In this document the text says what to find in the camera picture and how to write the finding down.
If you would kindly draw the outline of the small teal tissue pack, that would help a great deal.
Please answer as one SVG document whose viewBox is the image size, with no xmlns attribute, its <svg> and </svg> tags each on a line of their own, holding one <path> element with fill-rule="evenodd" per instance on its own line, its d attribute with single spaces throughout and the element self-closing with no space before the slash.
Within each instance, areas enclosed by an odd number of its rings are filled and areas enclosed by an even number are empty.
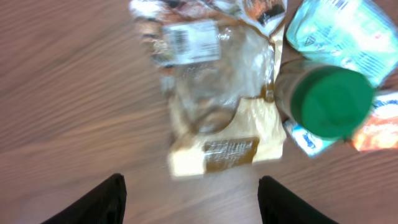
<svg viewBox="0 0 398 224">
<path fill-rule="evenodd" d="M 316 136 L 290 119 L 283 123 L 283 127 L 295 141 L 296 145 L 298 145 L 308 157 L 318 156 L 338 141 L 336 138 L 321 138 Z"/>
</svg>

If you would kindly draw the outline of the brown snack pouch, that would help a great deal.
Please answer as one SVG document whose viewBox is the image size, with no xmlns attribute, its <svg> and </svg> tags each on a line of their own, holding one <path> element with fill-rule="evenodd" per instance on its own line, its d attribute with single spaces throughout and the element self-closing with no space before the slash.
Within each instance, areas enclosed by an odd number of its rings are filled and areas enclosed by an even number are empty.
<svg viewBox="0 0 398 224">
<path fill-rule="evenodd" d="M 129 10 L 167 98 L 173 178 L 282 157 L 274 82 L 286 1 L 132 0 Z"/>
</svg>

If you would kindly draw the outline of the teal tissue pack wrapper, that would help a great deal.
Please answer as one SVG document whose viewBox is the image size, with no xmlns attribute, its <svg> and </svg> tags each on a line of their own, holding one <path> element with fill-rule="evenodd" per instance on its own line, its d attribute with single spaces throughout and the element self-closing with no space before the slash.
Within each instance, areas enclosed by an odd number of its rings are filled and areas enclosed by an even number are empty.
<svg viewBox="0 0 398 224">
<path fill-rule="evenodd" d="M 304 0 L 285 33 L 304 57 L 379 86 L 397 66 L 397 27 L 373 1 Z"/>
</svg>

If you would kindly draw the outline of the green lid jar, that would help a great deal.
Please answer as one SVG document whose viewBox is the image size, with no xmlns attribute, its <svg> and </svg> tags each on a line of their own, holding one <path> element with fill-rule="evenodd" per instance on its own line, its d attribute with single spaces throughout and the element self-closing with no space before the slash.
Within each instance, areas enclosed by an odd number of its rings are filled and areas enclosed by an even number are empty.
<svg viewBox="0 0 398 224">
<path fill-rule="evenodd" d="M 348 138 L 368 117 L 371 82 L 347 68 L 298 59 L 281 65 L 274 82 L 281 112 L 321 138 Z"/>
</svg>

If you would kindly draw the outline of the orange tissue pack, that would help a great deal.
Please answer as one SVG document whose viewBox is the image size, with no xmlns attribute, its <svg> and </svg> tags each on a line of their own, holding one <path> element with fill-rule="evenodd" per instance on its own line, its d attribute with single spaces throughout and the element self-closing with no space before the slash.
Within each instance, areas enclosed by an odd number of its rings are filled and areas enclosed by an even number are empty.
<svg viewBox="0 0 398 224">
<path fill-rule="evenodd" d="M 351 142 L 357 151 L 397 149 L 397 91 L 375 97 L 367 121 Z"/>
</svg>

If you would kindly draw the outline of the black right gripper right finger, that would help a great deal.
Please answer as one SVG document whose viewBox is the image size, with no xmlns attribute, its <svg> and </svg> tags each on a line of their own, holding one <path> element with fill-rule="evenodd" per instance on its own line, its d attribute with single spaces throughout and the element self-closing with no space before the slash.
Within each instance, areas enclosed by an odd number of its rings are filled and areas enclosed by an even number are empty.
<svg viewBox="0 0 398 224">
<path fill-rule="evenodd" d="M 257 198 L 263 224 L 337 224 L 271 176 L 259 179 Z"/>
</svg>

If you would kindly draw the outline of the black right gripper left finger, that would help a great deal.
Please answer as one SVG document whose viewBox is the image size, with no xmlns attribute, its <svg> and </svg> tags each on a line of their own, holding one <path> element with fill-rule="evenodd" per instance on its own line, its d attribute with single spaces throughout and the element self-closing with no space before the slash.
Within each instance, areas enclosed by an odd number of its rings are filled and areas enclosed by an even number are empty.
<svg viewBox="0 0 398 224">
<path fill-rule="evenodd" d="M 115 173 L 43 224 L 122 224 L 126 198 L 124 176 Z"/>
</svg>

